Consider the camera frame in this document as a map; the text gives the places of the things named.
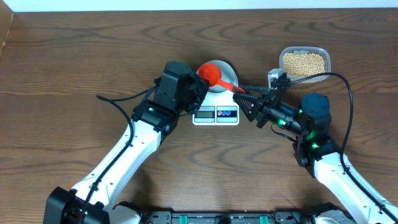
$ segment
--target digital scale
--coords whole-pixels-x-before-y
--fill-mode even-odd
[[[212,60],[207,63],[217,65],[221,70],[221,79],[238,85],[238,78],[233,68],[226,62]],[[234,93],[225,90],[219,85],[210,87],[202,106],[194,115],[194,125],[238,125],[239,106],[233,101]]]

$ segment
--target red spoon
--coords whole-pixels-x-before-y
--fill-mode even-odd
[[[198,70],[198,75],[201,76],[202,79],[209,81],[209,87],[220,85],[224,89],[229,90],[233,93],[247,93],[247,91],[245,91],[244,89],[222,80],[221,69],[217,65],[213,65],[212,63],[203,64]]]

